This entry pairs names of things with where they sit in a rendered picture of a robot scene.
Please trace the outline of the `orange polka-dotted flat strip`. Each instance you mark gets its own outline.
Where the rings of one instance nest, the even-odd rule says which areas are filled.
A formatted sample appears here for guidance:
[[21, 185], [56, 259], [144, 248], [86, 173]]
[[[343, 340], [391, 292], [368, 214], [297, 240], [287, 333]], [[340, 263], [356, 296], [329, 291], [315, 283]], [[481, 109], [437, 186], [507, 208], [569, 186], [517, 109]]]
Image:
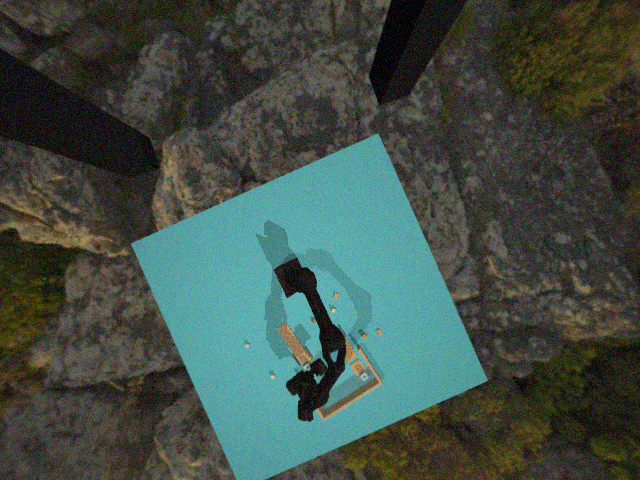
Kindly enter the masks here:
[[[345, 338], [345, 340], [346, 340], [346, 338]], [[352, 347], [350, 346], [350, 344], [348, 343], [347, 340], [346, 340], [345, 343], [346, 343], [346, 350], [347, 350], [345, 358], [347, 358], [348, 356], [352, 355], [355, 352], [354, 352], [354, 350], [352, 349]]]

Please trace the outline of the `tan strip with purple zigzag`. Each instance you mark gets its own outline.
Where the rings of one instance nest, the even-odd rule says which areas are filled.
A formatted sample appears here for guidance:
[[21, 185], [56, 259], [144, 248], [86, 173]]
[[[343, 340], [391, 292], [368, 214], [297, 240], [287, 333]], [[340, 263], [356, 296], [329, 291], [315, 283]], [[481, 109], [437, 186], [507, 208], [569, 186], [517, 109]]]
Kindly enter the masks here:
[[282, 336], [282, 338], [284, 339], [288, 347], [291, 349], [295, 357], [298, 359], [302, 367], [303, 367], [303, 364], [306, 363], [308, 360], [310, 363], [313, 363], [313, 360], [311, 359], [307, 351], [304, 349], [304, 347], [302, 346], [302, 344], [297, 339], [297, 337], [295, 336], [295, 334], [293, 333], [293, 331], [290, 329], [290, 327], [286, 322], [276, 329], [279, 332], [279, 334]]

